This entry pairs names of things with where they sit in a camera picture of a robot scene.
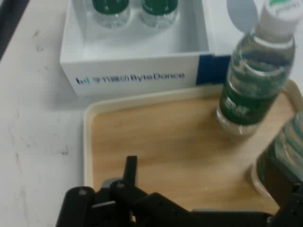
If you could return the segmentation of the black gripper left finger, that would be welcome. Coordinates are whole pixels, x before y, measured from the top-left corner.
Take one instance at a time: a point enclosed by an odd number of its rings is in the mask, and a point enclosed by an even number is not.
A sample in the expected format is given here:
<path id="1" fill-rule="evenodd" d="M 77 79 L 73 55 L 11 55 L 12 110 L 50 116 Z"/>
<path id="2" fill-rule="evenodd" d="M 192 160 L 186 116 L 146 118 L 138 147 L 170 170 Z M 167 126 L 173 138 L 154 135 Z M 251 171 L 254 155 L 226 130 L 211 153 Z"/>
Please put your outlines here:
<path id="1" fill-rule="evenodd" d="M 137 157 L 128 156 L 122 178 L 109 179 L 99 191 L 76 187 L 67 191 L 58 227 L 182 227 L 189 212 L 159 193 L 136 186 Z"/>

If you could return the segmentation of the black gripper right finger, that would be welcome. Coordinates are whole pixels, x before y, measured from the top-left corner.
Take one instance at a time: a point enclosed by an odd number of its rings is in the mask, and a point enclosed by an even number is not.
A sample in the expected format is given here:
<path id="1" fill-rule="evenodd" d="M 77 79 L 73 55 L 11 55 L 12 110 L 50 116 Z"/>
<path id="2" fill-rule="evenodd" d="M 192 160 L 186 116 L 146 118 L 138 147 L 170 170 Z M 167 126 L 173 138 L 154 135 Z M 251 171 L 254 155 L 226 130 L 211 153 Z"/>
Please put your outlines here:
<path id="1" fill-rule="evenodd" d="M 278 212 L 271 218 L 269 227 L 303 226 L 303 183 L 278 186 L 268 192 L 279 206 Z"/>

